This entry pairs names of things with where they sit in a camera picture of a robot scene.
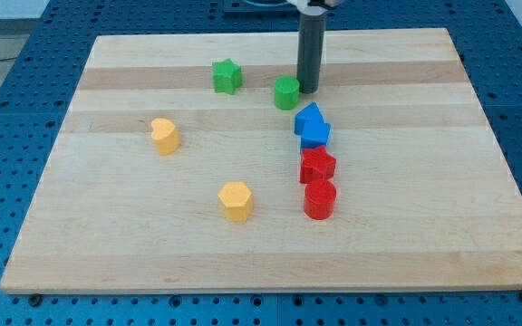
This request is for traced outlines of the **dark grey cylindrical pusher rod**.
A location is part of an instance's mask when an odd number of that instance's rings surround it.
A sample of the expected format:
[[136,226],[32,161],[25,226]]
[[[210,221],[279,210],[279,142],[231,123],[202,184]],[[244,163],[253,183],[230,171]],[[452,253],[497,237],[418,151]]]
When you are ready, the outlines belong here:
[[296,78],[301,93],[318,90],[325,25],[326,14],[300,14]]

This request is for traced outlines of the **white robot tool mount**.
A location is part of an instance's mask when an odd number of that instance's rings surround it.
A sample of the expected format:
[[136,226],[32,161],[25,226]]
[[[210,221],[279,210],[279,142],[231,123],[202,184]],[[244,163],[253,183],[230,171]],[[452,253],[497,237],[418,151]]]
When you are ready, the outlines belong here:
[[287,0],[287,2],[301,14],[321,15],[337,8],[342,0]]

